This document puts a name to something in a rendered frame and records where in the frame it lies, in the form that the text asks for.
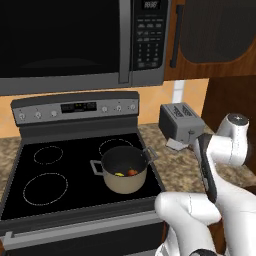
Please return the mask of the grey toaster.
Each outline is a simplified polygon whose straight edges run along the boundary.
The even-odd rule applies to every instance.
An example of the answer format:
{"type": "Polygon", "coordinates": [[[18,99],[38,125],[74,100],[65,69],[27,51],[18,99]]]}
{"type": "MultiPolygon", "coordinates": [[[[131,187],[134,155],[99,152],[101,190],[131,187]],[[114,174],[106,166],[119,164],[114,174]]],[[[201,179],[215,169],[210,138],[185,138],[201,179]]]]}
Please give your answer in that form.
{"type": "Polygon", "coordinates": [[[166,139],[192,144],[204,132],[205,122],[187,103],[182,102],[162,104],[158,126],[166,139]]]}

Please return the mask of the steel stove with black hob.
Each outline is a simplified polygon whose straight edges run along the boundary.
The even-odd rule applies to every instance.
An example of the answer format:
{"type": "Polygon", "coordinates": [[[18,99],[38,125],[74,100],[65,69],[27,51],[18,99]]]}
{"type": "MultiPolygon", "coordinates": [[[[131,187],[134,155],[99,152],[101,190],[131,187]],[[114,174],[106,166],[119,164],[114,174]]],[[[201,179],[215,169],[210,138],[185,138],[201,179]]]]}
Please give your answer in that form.
{"type": "MultiPolygon", "coordinates": [[[[24,98],[13,101],[11,109],[21,144],[0,204],[1,242],[8,231],[16,235],[154,211],[155,198],[164,186],[153,163],[144,185],[127,195],[111,191],[90,165],[113,147],[146,148],[137,127],[137,92],[24,98]]],[[[154,256],[165,236],[161,220],[14,250],[3,247],[0,256],[154,256]]]]}

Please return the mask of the dark brown tall cabinet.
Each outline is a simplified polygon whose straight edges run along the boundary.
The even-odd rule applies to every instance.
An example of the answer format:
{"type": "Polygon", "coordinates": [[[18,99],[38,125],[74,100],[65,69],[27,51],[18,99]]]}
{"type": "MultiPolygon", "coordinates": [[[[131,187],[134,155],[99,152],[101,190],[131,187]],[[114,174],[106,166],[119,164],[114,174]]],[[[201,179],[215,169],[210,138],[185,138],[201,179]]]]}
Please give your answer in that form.
{"type": "Polygon", "coordinates": [[[256,173],[256,75],[209,80],[202,119],[216,132],[228,113],[240,113],[249,119],[250,154],[246,166],[256,173]]]}

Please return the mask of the black and steel microwave oven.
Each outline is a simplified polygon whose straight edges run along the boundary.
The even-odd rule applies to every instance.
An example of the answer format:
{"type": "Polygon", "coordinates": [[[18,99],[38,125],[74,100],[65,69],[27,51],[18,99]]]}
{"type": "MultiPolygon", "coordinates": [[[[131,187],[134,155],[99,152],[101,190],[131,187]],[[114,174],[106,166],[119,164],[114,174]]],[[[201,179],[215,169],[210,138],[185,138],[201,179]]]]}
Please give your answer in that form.
{"type": "Polygon", "coordinates": [[[0,96],[156,86],[171,0],[130,0],[129,82],[119,82],[119,0],[0,0],[0,96]]]}

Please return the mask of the brown wooden cupboard door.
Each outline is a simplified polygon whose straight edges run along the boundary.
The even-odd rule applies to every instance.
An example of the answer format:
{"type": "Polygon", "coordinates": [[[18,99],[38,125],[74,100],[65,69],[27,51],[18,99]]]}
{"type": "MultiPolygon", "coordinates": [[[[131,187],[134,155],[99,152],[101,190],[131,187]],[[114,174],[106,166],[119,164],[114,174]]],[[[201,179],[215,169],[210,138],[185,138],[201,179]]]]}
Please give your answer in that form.
{"type": "Polygon", "coordinates": [[[171,0],[166,80],[256,75],[256,0],[171,0]],[[184,5],[176,68],[176,6],[184,5]]]}

